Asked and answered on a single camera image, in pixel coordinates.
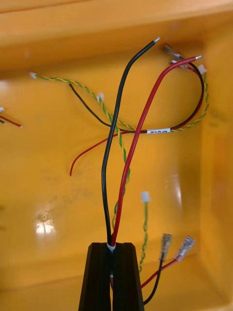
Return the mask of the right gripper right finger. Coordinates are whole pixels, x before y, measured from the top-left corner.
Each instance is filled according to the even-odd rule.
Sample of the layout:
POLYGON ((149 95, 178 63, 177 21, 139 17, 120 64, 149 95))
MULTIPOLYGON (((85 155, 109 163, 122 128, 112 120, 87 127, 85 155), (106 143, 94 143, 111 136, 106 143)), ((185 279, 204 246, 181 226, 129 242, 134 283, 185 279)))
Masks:
POLYGON ((117 243, 114 250, 113 310, 144 310, 136 249, 130 242, 117 243))

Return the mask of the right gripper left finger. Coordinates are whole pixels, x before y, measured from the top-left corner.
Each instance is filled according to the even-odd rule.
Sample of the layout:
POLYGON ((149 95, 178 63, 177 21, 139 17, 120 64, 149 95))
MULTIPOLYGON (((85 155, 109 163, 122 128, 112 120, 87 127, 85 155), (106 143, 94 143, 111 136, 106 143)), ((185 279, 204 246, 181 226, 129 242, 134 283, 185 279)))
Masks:
POLYGON ((110 311, 111 252, 106 243, 89 245, 79 302, 80 311, 110 311))

